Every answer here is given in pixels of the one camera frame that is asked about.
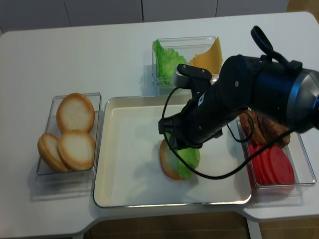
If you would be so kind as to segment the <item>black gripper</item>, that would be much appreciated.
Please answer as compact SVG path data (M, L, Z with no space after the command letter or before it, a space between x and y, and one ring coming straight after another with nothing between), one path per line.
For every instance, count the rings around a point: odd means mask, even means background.
M219 131L245 110L245 106L227 106L219 87L212 86L189 100L181 112L160 119L159 133L173 137L169 142L174 149L201 148L208 140L220 137Z

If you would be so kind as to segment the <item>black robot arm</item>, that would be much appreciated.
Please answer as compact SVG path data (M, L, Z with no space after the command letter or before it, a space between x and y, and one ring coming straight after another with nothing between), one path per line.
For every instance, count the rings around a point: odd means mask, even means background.
M159 120L159 132L172 136L173 148L201 148L247 109L299 133L319 126L315 70L292 71L268 59L237 55L225 61L215 83L211 77L206 69L176 67L175 85L190 89L192 98L181 112Z

